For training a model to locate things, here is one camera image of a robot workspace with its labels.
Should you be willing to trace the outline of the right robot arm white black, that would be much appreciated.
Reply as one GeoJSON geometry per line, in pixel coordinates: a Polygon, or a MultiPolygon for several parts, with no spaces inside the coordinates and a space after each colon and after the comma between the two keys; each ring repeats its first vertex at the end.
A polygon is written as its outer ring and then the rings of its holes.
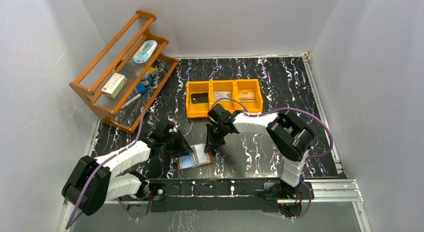
{"type": "Polygon", "coordinates": [[[211,122],[206,124],[205,152],[225,145],[225,136],[228,134],[254,133],[268,136],[284,158],[282,194],[288,199],[294,199],[301,193],[303,166],[315,133],[293,112],[252,114],[235,110],[231,113],[217,104],[207,115],[211,122]]]}

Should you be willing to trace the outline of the orange leather card holder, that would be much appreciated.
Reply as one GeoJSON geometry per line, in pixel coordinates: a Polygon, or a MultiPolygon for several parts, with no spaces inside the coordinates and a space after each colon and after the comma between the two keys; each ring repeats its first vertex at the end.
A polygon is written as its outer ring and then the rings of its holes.
{"type": "Polygon", "coordinates": [[[193,152],[188,155],[181,156],[174,160],[178,171],[206,166],[214,163],[214,157],[211,152],[205,153],[205,144],[196,144],[191,148],[193,152]]]}

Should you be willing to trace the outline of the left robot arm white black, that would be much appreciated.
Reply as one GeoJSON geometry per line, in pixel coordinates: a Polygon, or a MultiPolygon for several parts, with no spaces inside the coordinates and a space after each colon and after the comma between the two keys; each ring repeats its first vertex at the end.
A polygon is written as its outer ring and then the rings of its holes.
{"type": "Polygon", "coordinates": [[[159,120],[150,132],[139,131],[134,142],[99,157],[82,157],[61,194],[85,215],[97,212],[106,201],[132,196],[144,200],[151,196],[149,181],[129,169],[154,156],[172,159],[190,155],[193,147],[170,120],[159,120]]]}

